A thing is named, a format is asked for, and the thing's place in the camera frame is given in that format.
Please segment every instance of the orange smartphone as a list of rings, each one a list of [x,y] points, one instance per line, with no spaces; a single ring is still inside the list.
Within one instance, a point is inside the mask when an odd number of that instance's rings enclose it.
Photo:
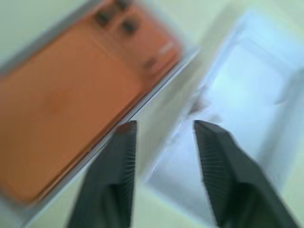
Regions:
[[[113,21],[103,24],[109,8]],[[136,31],[126,31],[130,18],[140,23]],[[122,9],[107,1],[0,79],[4,193],[22,203],[45,197],[172,69],[181,51],[140,6]]]

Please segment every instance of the orange phone case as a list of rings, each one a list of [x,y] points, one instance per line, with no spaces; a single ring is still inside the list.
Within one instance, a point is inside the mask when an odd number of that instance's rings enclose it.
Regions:
[[[116,35],[91,15],[0,80],[0,182],[14,200],[43,198],[181,57],[169,34],[140,51]],[[174,48],[152,73],[125,58],[163,37]]]

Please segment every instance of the open box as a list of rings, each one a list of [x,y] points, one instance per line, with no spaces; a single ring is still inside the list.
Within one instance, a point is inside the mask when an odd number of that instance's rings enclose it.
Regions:
[[[190,217],[214,226],[193,130],[193,121],[203,120],[230,131],[280,193],[304,126],[303,57],[304,46],[269,18],[254,11],[240,18],[161,146],[147,184]]]

